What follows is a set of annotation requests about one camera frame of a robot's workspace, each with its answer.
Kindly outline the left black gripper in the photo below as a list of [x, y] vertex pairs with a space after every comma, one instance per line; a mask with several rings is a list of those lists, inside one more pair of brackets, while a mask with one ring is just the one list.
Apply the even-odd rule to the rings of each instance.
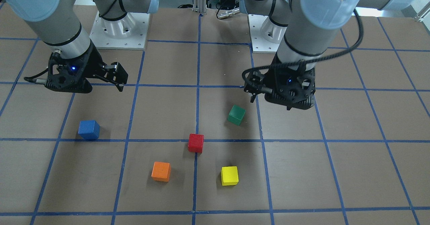
[[282, 62], [277, 55], [270, 65], [243, 71], [244, 92], [254, 103], [263, 94], [267, 102], [307, 110], [314, 106], [315, 69], [307, 69], [316, 60]]

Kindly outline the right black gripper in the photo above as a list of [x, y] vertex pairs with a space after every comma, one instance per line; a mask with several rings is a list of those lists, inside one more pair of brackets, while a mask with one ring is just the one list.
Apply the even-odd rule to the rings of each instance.
[[128, 73], [119, 62], [106, 64], [91, 43], [88, 50], [76, 58], [65, 59], [58, 52], [52, 53], [44, 86], [58, 92], [90, 93], [92, 86], [88, 78], [114, 84], [122, 92], [127, 84]]

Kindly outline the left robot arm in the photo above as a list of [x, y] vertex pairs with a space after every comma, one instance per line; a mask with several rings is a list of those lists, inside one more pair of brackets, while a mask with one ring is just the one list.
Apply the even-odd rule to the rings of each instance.
[[[241, 0], [244, 14], [266, 15], [285, 33], [270, 65], [244, 70], [244, 92], [253, 103], [259, 94], [267, 102], [307, 110], [314, 105], [315, 66], [346, 55], [362, 42], [364, 28], [356, 7], [404, 9], [414, 0]], [[340, 28], [355, 15], [359, 37], [346, 50], [324, 56]]]

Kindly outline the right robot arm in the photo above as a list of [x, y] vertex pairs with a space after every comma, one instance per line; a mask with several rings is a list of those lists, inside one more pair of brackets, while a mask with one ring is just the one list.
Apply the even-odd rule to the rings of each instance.
[[[114, 84], [123, 91], [128, 73], [119, 62], [106, 64], [73, 11], [75, 0], [5, 0], [51, 49], [48, 66], [24, 80], [58, 92], [90, 93], [88, 78]], [[110, 37], [135, 31], [131, 13], [156, 13], [159, 0], [94, 0]]]

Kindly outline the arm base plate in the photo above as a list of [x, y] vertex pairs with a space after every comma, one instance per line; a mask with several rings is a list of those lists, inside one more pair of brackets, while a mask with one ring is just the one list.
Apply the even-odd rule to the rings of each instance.
[[144, 50], [151, 15], [129, 12], [123, 19], [107, 21], [98, 15], [89, 33], [99, 50]]
[[275, 53], [284, 37], [286, 27], [273, 23], [267, 15], [248, 15], [252, 51]]

